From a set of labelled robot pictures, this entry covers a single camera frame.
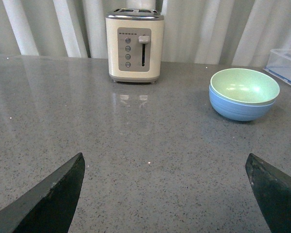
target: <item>gray countertop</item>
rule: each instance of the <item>gray countertop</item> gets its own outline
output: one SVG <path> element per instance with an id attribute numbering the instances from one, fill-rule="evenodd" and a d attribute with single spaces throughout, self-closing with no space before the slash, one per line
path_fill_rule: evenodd
<path id="1" fill-rule="evenodd" d="M 104 59 L 0 55 L 0 209 L 78 152 L 69 232 L 270 232 L 244 165 L 291 175 L 291 86 L 251 122 L 212 108 L 218 65 L 162 63 L 155 84 L 114 83 Z"/>

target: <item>stacked bowls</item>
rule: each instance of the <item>stacked bowls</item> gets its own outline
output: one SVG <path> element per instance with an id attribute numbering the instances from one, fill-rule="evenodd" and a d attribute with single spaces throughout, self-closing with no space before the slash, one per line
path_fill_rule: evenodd
<path id="1" fill-rule="evenodd" d="M 233 68 L 215 73 L 209 97 L 213 108 L 226 118 L 255 120 L 265 115 L 280 92 L 278 83 L 261 72 Z"/>

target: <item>toaster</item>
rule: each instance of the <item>toaster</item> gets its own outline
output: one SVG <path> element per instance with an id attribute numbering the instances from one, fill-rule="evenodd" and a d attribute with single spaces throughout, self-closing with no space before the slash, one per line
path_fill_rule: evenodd
<path id="1" fill-rule="evenodd" d="M 109 75 L 114 82 L 154 83 L 161 70 L 164 16 L 120 8 L 106 15 Z"/>

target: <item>toaster slot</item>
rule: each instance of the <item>toaster slot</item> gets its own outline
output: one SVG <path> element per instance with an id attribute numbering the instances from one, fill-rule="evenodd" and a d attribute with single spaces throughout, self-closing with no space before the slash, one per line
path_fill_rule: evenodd
<path id="1" fill-rule="evenodd" d="M 145 66 L 146 45 L 142 44 L 142 66 Z"/>

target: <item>toaster button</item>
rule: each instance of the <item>toaster button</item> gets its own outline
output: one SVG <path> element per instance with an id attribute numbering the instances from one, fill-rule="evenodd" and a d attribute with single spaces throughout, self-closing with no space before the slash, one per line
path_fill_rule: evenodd
<path id="1" fill-rule="evenodd" d="M 127 44 L 129 44 L 129 43 L 131 42 L 131 39 L 130 39 L 129 37 L 126 37 L 126 38 L 125 38 L 125 42 L 126 42 Z"/>

